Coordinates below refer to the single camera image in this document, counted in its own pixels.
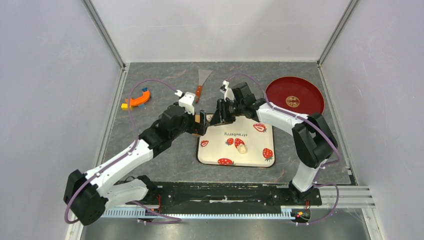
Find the white strawberry print tray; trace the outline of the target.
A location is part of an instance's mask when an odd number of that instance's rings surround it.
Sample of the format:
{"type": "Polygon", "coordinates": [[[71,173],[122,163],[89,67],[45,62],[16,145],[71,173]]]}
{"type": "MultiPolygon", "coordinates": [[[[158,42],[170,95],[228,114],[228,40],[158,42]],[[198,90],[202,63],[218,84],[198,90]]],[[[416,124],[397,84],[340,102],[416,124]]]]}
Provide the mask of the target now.
{"type": "Polygon", "coordinates": [[[276,160],[273,127],[244,116],[232,124],[210,126],[199,137],[197,159],[205,165],[270,168],[276,160]],[[247,147],[246,154],[238,153],[240,144],[247,147]]]}

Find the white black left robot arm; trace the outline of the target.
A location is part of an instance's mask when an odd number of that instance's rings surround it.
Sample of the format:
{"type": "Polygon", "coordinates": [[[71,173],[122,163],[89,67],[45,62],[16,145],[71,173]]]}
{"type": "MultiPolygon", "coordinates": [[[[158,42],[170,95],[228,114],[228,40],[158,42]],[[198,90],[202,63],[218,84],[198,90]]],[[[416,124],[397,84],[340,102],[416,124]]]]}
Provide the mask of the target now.
{"type": "Polygon", "coordinates": [[[118,155],[86,172],[76,169],[68,175],[63,196],[65,222],[88,226],[109,208],[128,202],[153,203],[157,191],[143,180],[136,178],[119,185],[117,181],[169,149],[182,134],[203,136],[209,126],[204,110],[195,114],[187,106],[170,105],[118,155]]]}

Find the wooden dough roller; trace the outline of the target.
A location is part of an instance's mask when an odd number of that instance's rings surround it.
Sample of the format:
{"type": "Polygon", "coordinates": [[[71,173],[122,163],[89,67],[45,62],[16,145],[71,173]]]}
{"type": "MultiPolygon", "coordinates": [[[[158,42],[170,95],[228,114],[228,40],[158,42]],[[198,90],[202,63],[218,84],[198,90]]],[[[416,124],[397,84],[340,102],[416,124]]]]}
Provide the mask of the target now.
{"type": "Polygon", "coordinates": [[[203,132],[203,125],[201,123],[201,116],[196,114],[194,116],[194,126],[193,126],[193,135],[195,136],[202,136],[203,132]]]}

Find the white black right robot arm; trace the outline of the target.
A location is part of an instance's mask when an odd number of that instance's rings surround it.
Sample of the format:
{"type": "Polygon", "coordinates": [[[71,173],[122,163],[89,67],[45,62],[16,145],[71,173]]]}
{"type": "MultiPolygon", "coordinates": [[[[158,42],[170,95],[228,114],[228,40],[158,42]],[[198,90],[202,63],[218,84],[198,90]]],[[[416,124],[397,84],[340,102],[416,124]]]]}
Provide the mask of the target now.
{"type": "Polygon", "coordinates": [[[223,98],[217,100],[210,124],[228,125],[243,116],[290,134],[300,164],[289,183],[288,196],[293,203],[302,204],[309,198],[312,188],[317,186],[317,175],[320,169],[329,165],[329,158],[336,155],[338,160],[341,159],[337,140],[327,121],[320,113],[296,113],[276,106],[267,97],[256,98],[245,82],[233,87],[229,84],[228,81],[223,81],[220,87],[223,98]]]}

